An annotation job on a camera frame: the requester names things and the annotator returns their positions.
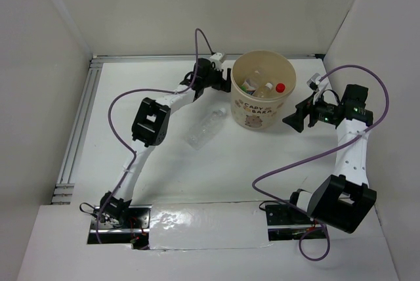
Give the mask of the red label water bottle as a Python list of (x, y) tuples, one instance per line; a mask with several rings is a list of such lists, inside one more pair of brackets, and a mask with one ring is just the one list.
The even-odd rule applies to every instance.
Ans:
[[(258, 89), (260, 86), (266, 83), (268, 83), (268, 81), (259, 81), (253, 78), (248, 78), (243, 82), (242, 85), (247, 85), (249, 87), (249, 92), (247, 94), (252, 96), (252, 94), (255, 92), (256, 89)], [(277, 83), (276, 85), (273, 84), (273, 89), (272, 89), (270, 97), (274, 93), (283, 93), (285, 89), (286, 89), (286, 86), (284, 83)]]

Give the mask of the clear bottle white cap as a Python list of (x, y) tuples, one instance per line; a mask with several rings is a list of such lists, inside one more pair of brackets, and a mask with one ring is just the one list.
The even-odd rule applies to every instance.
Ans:
[(273, 89), (273, 84), (270, 82), (260, 86), (255, 92), (252, 94), (255, 98), (270, 98), (271, 92)]

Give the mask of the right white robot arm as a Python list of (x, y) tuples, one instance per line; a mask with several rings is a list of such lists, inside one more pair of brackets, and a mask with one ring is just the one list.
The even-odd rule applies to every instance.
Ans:
[(299, 133), (306, 118), (310, 127), (318, 122), (332, 124), (339, 146), (333, 173), (314, 192), (292, 193), (286, 208), (291, 222), (301, 223), (309, 216), (351, 234), (373, 207), (377, 193), (369, 188), (366, 175), (366, 129), (373, 123), (373, 113), (366, 110), (367, 97), (368, 88), (355, 84), (347, 85), (336, 105), (312, 94), (282, 120)]

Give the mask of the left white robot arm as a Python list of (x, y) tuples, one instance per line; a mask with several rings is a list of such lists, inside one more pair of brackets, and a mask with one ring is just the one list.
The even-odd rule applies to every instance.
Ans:
[(208, 87), (229, 93), (231, 77), (228, 70), (223, 76), (222, 63), (225, 55), (214, 53), (209, 58), (198, 58), (192, 72), (185, 75), (175, 91), (165, 91), (165, 95), (154, 100), (144, 98), (140, 103), (131, 127), (132, 142), (123, 145), (132, 157), (124, 166), (115, 188), (102, 197), (97, 215), (97, 223), (108, 223), (116, 228), (129, 222), (129, 206), (133, 199), (135, 185), (146, 160), (167, 135), (172, 114), (202, 96)]

